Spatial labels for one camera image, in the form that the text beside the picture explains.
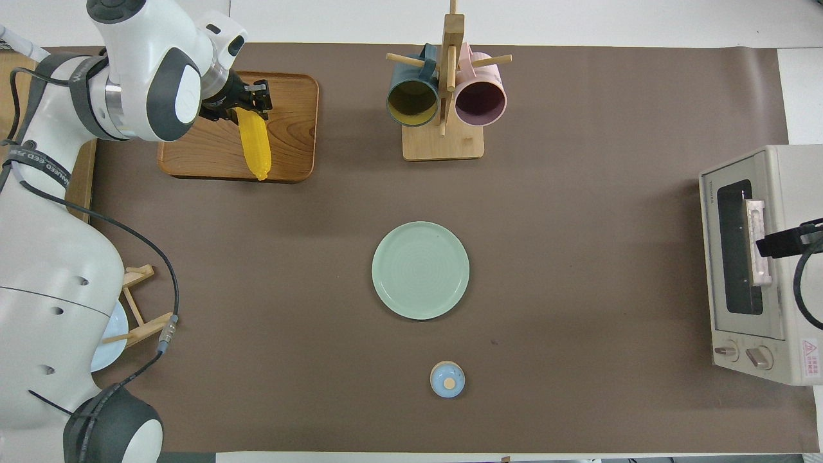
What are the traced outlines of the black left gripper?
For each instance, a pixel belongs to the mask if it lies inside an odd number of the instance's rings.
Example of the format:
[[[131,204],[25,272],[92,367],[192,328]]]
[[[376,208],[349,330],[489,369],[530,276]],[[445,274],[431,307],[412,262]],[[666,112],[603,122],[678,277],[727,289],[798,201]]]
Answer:
[[[236,71],[230,71],[223,88],[214,96],[202,101],[198,116],[211,120],[229,120],[238,122],[236,108],[245,111],[255,111],[260,117],[268,117],[268,111],[273,108],[269,94],[269,82],[261,79],[247,85]]]

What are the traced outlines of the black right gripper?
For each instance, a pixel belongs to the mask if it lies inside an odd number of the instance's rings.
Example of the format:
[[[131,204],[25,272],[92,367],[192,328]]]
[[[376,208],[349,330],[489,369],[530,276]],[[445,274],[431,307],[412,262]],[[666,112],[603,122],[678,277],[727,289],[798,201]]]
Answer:
[[[770,233],[756,241],[761,257],[781,259],[802,255],[823,238],[823,219],[800,223],[796,228]]]

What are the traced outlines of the yellow corn cob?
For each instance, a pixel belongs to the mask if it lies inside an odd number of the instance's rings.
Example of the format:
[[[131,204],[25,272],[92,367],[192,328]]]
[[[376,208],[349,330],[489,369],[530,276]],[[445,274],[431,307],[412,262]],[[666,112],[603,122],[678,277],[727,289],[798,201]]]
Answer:
[[[265,181],[271,170],[271,147],[266,121],[249,109],[235,109],[239,138],[244,160],[249,171],[258,181]]]

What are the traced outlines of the beige toaster oven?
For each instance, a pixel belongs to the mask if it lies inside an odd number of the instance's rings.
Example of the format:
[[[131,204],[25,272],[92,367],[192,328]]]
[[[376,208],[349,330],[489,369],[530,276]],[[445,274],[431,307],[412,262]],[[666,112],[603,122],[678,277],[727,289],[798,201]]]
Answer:
[[[770,233],[823,219],[823,145],[767,145],[698,182],[712,363],[788,386],[823,386],[823,238],[759,255]]]

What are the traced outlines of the pale green plate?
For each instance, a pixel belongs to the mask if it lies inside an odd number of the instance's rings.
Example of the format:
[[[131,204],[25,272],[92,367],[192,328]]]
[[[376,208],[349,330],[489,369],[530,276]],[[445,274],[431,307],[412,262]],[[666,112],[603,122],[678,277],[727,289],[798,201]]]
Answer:
[[[434,222],[407,222],[389,231],[374,250],[374,292],[391,313],[434,320],[464,298],[471,276],[464,243]]]

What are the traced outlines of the wooden tray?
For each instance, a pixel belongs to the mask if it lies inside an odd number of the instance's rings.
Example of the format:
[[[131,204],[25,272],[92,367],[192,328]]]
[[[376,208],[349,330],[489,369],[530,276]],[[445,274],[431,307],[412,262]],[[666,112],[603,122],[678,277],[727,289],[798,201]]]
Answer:
[[[273,109],[267,121],[271,169],[267,182],[294,184],[314,170],[320,86],[309,75],[239,71],[246,83],[266,79]],[[180,140],[160,143],[157,164],[177,178],[256,181],[246,164],[239,128],[232,122],[198,118]]]

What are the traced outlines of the dark blue mug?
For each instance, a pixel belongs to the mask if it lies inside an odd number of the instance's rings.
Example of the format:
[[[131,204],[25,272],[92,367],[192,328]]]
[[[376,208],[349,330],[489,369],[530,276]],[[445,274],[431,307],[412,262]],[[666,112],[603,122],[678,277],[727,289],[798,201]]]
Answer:
[[[395,62],[387,94],[387,111],[403,126],[419,127],[440,114],[440,72],[437,70],[438,48],[424,45],[409,59],[421,66]]]

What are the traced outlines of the wooden mug tree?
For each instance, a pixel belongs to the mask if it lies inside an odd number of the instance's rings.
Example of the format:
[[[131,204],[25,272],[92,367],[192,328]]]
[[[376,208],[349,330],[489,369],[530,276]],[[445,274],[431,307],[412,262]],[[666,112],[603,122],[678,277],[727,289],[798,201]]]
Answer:
[[[402,154],[406,161],[474,160],[484,155],[486,126],[466,124],[459,120],[455,111],[456,75],[462,43],[467,43],[465,17],[458,12],[458,0],[449,0],[449,11],[444,16],[442,40],[440,45],[435,45],[438,48],[437,70],[440,72],[440,114],[423,126],[412,128],[400,124]],[[393,62],[393,65],[395,62],[422,65],[421,62],[409,59],[409,56],[388,53],[386,59]],[[500,67],[511,60],[511,55],[490,56],[488,59],[476,60],[473,66],[497,64]]]

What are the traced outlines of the wooden two-tier shelf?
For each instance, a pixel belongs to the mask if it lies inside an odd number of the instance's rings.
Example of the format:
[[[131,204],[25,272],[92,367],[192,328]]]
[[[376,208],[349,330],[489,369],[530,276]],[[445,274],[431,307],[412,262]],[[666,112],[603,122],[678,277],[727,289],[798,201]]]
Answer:
[[[0,140],[5,140],[8,137],[13,121],[14,107],[10,87],[11,70],[15,67],[35,69],[36,65],[35,61],[18,52],[0,50]],[[79,150],[66,193],[68,201],[86,208],[91,206],[96,143],[95,140],[88,141]]]

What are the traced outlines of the pink mug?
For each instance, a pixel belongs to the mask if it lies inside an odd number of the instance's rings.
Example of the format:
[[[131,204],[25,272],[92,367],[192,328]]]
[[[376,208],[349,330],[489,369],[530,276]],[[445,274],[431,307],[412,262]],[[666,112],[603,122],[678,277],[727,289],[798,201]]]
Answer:
[[[462,122],[476,127],[488,126],[499,120],[507,108],[507,94],[497,64],[474,67],[476,60],[490,55],[473,52],[462,43],[455,88],[455,111]]]

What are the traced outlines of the brown table mat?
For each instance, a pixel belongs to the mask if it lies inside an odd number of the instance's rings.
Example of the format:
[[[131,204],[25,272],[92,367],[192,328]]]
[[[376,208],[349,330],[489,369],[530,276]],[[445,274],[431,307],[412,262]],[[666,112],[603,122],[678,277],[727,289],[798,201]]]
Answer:
[[[250,44],[320,86],[294,185],[170,177],[98,143],[92,208],[172,262],[181,320],[129,385],[168,451],[817,451],[813,393],[712,365],[698,176],[788,142],[767,49],[486,46],[507,112],[479,160],[408,162],[384,100],[400,45]],[[468,252],[434,320],[374,292],[379,241],[434,222]],[[430,388],[439,361],[459,397]]]

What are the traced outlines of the white checkered cloth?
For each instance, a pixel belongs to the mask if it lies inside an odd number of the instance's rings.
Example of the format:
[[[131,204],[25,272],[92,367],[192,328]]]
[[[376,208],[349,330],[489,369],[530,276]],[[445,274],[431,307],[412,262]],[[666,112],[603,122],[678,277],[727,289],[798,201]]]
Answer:
[[[36,62],[42,62],[51,53],[0,23],[0,50],[13,50]]]

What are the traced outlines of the wooden plate rack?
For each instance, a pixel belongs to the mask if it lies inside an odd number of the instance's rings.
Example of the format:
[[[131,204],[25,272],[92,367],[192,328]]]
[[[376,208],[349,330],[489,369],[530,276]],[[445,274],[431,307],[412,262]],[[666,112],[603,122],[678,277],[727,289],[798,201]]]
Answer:
[[[109,345],[117,341],[125,340],[125,348],[140,343],[146,340],[153,334],[161,334],[161,341],[170,341],[171,336],[176,328],[176,319],[174,313],[162,314],[151,320],[144,320],[142,313],[136,305],[135,299],[131,293],[131,287],[143,282],[155,275],[154,268],[150,264],[140,267],[126,267],[123,277],[122,294],[127,303],[127,308],[132,313],[132,317],[136,322],[135,327],[129,329],[126,334],[121,335],[105,335],[101,340],[102,345]]]

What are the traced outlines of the light blue plate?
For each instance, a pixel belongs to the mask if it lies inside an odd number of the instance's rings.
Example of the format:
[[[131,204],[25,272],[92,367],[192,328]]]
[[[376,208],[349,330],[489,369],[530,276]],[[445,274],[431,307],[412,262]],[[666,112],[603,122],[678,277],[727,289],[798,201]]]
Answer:
[[[125,349],[127,340],[120,339],[109,343],[104,343],[105,339],[114,338],[129,333],[129,322],[125,309],[120,302],[117,302],[113,313],[109,317],[106,328],[101,335],[99,345],[92,356],[90,371],[100,371],[114,363]]]

